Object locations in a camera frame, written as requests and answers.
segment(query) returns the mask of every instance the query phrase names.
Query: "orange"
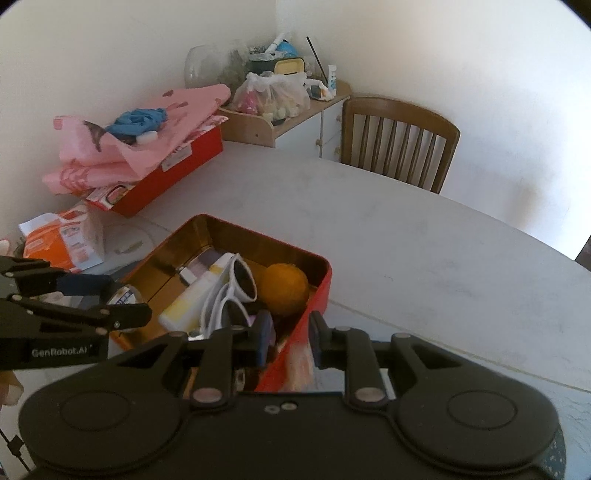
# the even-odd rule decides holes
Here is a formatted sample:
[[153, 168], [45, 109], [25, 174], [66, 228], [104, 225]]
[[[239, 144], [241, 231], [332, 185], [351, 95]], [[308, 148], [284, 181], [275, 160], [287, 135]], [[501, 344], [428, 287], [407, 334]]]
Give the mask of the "orange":
[[309, 295], [308, 278], [295, 265], [276, 263], [262, 276], [259, 296], [273, 315], [287, 317], [303, 312]]

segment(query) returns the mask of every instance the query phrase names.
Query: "blue cloth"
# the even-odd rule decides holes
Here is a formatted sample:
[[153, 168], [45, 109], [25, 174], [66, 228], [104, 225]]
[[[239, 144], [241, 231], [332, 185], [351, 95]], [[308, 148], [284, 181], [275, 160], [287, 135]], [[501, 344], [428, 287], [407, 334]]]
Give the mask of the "blue cloth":
[[286, 51], [287, 55], [285, 58], [297, 57], [297, 50], [287, 40], [284, 40], [279, 45], [277, 45], [277, 51]]
[[167, 118], [164, 108], [138, 108], [132, 112], [123, 113], [113, 125], [105, 128], [110, 134], [132, 135], [137, 137], [151, 130], [158, 130], [158, 127]]

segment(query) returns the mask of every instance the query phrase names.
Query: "snack package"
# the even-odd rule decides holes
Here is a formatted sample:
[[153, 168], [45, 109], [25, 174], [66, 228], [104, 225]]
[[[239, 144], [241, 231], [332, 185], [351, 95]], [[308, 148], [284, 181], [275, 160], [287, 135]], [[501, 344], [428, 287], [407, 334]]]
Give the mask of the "snack package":
[[59, 214], [44, 213], [21, 223], [25, 258], [41, 258], [73, 273], [103, 262], [103, 229], [95, 213], [79, 203]]

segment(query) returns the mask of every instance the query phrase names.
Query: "white bottle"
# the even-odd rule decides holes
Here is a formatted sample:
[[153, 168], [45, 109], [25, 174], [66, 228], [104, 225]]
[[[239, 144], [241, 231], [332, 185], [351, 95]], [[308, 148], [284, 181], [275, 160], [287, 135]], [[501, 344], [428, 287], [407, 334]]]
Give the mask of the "white bottle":
[[169, 332], [179, 330], [189, 333], [199, 329], [205, 299], [222, 275], [227, 275], [229, 279], [229, 271], [226, 267], [233, 257], [232, 253], [223, 254], [199, 280], [189, 285], [174, 302], [166, 307], [158, 317], [159, 324]]
[[330, 93], [336, 95], [336, 65], [329, 65], [329, 84], [327, 87]]

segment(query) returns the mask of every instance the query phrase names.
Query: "white cabinet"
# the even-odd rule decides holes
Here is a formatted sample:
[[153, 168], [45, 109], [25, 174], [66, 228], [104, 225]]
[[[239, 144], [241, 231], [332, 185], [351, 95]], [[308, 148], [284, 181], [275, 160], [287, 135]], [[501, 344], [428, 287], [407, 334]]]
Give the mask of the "white cabinet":
[[275, 140], [275, 148], [302, 157], [328, 158], [340, 161], [344, 100], [294, 126]]
[[275, 148], [296, 153], [303, 158], [320, 156], [322, 113], [296, 125], [275, 140]]
[[352, 93], [347, 82], [337, 80], [337, 95], [333, 100], [311, 100], [308, 110], [277, 126], [261, 116], [220, 108], [219, 115], [228, 117], [228, 121], [222, 124], [222, 138], [278, 148], [300, 157], [337, 160], [335, 148], [340, 145], [343, 129], [343, 104]]
[[321, 158], [340, 162], [340, 140], [341, 135], [335, 135], [326, 145], [322, 145]]
[[326, 145], [335, 136], [340, 136], [343, 129], [343, 104], [344, 100], [328, 107], [322, 112], [322, 144]]

